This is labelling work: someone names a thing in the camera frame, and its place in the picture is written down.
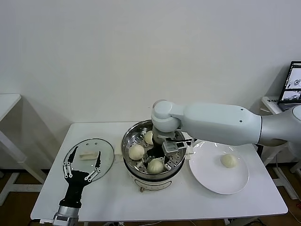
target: table leg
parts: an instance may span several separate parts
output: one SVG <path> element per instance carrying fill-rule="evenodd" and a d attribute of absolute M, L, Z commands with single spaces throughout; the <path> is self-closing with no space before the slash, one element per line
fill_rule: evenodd
<path fill-rule="evenodd" d="M 301 161 L 298 162 L 296 165 L 290 168 L 291 173 L 295 173 L 298 169 L 301 168 Z"/>
<path fill-rule="evenodd" d="M 252 217 L 252 218 L 239 218 L 236 220 L 233 220 L 230 224 L 227 224 L 227 226 L 244 226 L 252 221 L 255 221 L 257 217 Z"/>
<path fill-rule="evenodd" d="M 40 169 L 35 168 L 23 152 L 14 145 L 11 140 L 0 131 L 0 142 L 4 145 L 4 150 L 15 159 L 25 170 L 27 170 L 31 175 L 33 175 L 42 184 L 45 182 L 46 174 Z"/>
<path fill-rule="evenodd" d="M 282 170 L 277 167 L 273 167 L 273 170 L 278 176 L 277 179 L 273 179 L 275 185 L 277 187 L 283 186 L 291 199 L 298 199 L 295 190 L 293 189 L 292 185 L 288 182 L 288 179 L 286 178 Z"/>
<path fill-rule="evenodd" d="M 3 205 L 6 197 L 10 192 L 40 192 L 43 185 L 22 185 L 14 184 L 17 180 L 19 173 L 13 173 L 5 184 L 0 193 L 0 206 Z"/>
<path fill-rule="evenodd" d="M 261 160 L 262 160 L 263 164 L 265 166 L 268 165 L 274 159 L 274 157 L 285 148 L 287 148 L 286 143 L 283 145 L 277 146 L 277 147 L 270 147 L 261 156 Z"/>

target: white plate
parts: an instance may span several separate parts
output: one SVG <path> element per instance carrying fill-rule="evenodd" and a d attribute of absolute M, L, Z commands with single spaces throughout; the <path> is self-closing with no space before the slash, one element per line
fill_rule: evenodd
<path fill-rule="evenodd" d="M 238 154 L 239 146 L 222 145 L 201 141 L 194 145 L 195 154 L 190 156 L 189 166 L 194 177 L 207 189 L 219 194 L 234 194 L 246 186 L 249 169 Z M 232 154 L 238 158 L 238 165 L 227 168 L 221 163 L 221 157 Z"/>

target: floor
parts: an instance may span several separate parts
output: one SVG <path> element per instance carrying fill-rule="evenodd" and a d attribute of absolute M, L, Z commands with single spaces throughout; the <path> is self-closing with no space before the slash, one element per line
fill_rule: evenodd
<path fill-rule="evenodd" d="M 288 167 L 281 167 L 294 189 L 301 197 L 301 182 L 296 175 L 289 171 Z M 272 168 L 268 168 L 272 178 L 277 178 Z M 0 190 L 4 187 L 8 180 L 10 173 L 5 174 L 4 178 L 0 179 Z M 19 184 L 38 184 L 38 181 L 33 178 L 29 173 L 21 173 L 17 182 Z M 301 220 L 301 209 L 296 207 L 299 203 L 297 200 L 291 200 L 285 189 L 278 188 L 288 209 Z M 30 213 L 38 198 L 38 193 L 10 193 L 0 207 L 0 225 L 1 226 L 26 226 L 30 222 Z M 260 218 L 267 226 L 297 226 L 300 225 L 290 213 L 281 216 L 270 216 Z M 193 221 L 196 226 L 224 226 L 223 220 L 195 220 Z M 126 222 L 125 226 L 139 226 L 149 222 Z M 30 226 L 38 226 L 38 223 L 32 222 Z M 101 226 L 103 223 L 90 223 L 89 226 Z M 253 226 L 260 226 L 259 223 L 252 224 Z M 169 221 L 161 222 L 156 226 L 194 226 L 189 221 Z"/>

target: laptop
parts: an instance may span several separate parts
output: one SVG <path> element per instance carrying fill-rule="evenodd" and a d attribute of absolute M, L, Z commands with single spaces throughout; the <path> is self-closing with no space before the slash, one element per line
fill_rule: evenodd
<path fill-rule="evenodd" d="M 282 111 L 301 105 L 301 61 L 292 61 L 278 100 Z"/>

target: robotic hand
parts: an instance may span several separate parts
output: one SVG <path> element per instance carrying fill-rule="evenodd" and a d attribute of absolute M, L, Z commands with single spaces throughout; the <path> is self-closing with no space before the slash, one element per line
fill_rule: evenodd
<path fill-rule="evenodd" d="M 174 131 L 191 137 L 227 145 L 261 144 L 277 146 L 286 141 L 301 145 L 301 106 L 276 115 L 260 116 L 235 105 L 195 103 L 187 106 L 158 101 L 151 113 L 153 139 L 165 154 Z"/>

